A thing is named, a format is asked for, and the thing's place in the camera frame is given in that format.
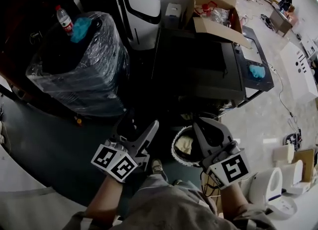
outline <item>blue cloth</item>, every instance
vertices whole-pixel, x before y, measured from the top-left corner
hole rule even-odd
[[[73,27],[73,34],[71,36],[71,42],[78,43],[82,40],[91,25],[91,19],[86,17],[78,18]]]
[[[265,68],[255,65],[250,65],[249,70],[255,78],[264,78],[265,77]]]

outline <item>person in background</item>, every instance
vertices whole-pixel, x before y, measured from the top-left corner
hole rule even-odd
[[[247,202],[238,183],[221,190],[224,219],[215,202],[189,181],[168,183],[159,159],[130,201],[127,217],[113,226],[123,184],[107,176],[86,212],[75,214],[63,230],[274,230],[267,216]],[[87,219],[93,219],[83,227]]]
[[[288,11],[290,5],[293,3],[293,0],[281,0],[279,2],[279,10]]]

